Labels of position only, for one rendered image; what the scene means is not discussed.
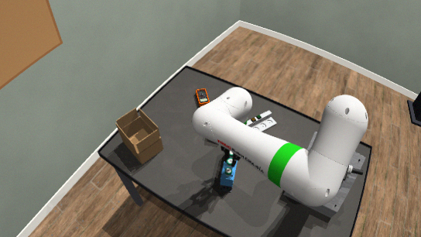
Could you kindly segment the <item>dark green screw cap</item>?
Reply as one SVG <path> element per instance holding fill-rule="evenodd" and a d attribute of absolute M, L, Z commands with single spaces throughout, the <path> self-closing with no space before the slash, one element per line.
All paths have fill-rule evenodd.
<path fill-rule="evenodd" d="M 225 172 L 226 175 L 231 175 L 232 169 L 230 167 L 227 167 L 224 172 Z"/>

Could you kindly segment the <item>orange multimeter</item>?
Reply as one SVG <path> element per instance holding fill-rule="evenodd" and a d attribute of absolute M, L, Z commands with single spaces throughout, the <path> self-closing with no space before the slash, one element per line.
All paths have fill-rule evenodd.
<path fill-rule="evenodd" d="M 205 88 L 196 90 L 196 96 L 200 107 L 210 102 Z"/>

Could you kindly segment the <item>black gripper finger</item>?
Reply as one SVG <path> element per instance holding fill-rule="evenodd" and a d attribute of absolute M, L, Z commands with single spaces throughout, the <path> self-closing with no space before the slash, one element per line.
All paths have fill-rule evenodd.
<path fill-rule="evenodd" d="M 241 158 L 239 156 L 237 156 L 236 154 L 233 153 L 233 158 L 232 158 L 232 164 L 231 166 L 233 167 L 237 161 L 239 161 Z"/>
<path fill-rule="evenodd" d="M 226 162 L 227 162 L 227 159 L 228 159 L 228 158 L 229 158 L 229 156 L 230 156 L 230 150 L 225 149 L 223 146 L 221 146 L 221 150 L 222 150 L 222 151 L 224 151 L 224 154 L 225 154 L 224 161 L 225 161 L 225 163 L 226 163 Z"/>

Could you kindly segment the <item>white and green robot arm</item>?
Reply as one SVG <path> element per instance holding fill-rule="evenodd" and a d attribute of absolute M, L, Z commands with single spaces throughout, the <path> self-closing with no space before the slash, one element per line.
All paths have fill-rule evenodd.
<path fill-rule="evenodd" d="M 310 151 L 247 126 L 251 109 L 251 95 L 230 88 L 199 107 L 192 126 L 309 206 L 330 202 L 347 174 L 363 174 L 349 165 L 368 127 L 367 111 L 355 97 L 339 95 L 328 102 Z"/>

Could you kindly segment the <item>blue tube rack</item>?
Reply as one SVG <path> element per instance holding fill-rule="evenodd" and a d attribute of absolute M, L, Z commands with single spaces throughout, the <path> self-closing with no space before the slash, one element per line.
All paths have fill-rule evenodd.
<path fill-rule="evenodd" d="M 237 162 L 236 162 L 236 164 L 233 167 L 230 167 L 232 169 L 231 176 L 226 176 L 225 175 L 225 172 L 224 171 L 225 171 L 226 167 L 228 167 L 228 165 L 227 165 L 227 162 L 226 163 L 224 162 L 223 170 L 222 170 L 222 173 L 221 173 L 221 183 L 220 183 L 220 185 L 229 186 L 229 187 L 232 187 L 233 186 L 233 181 L 234 181 L 234 175 L 235 175 L 235 171 L 236 171 Z"/>

